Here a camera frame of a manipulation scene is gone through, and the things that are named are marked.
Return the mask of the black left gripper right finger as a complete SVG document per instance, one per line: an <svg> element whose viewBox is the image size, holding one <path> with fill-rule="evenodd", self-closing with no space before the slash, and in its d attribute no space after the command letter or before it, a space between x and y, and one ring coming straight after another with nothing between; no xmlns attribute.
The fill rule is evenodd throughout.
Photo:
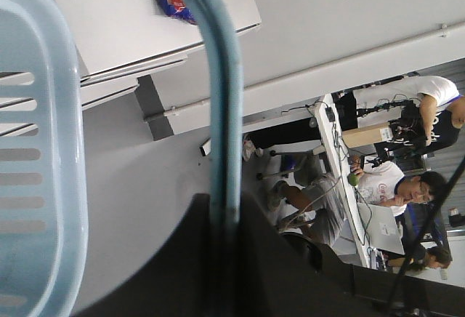
<svg viewBox="0 0 465 317"><path fill-rule="evenodd" d="M342 262L299 233L279 234L249 196L240 202L236 316L463 316L464 289Z"/></svg>

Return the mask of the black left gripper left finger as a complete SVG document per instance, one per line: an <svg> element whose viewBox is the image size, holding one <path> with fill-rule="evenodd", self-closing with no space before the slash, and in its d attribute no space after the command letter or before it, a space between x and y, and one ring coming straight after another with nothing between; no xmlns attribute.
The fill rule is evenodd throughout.
<svg viewBox="0 0 465 317"><path fill-rule="evenodd" d="M214 316L210 195L197 193L163 246L77 316Z"/></svg>

